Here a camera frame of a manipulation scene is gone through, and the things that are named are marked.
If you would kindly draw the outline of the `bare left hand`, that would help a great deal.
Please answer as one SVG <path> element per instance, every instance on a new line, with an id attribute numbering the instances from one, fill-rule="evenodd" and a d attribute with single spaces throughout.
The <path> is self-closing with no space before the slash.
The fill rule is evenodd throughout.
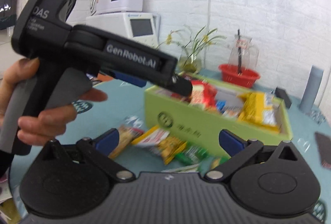
<path id="1" fill-rule="evenodd" d="M 18 82 L 32 78 L 39 67 L 39 60 L 20 59 L 9 67 L 1 81 L 1 123 L 10 98 Z M 37 117 L 22 116 L 18 120 L 18 139 L 31 146 L 43 146 L 49 140 L 63 135 L 66 125 L 76 119 L 73 105 L 44 110 Z"/>

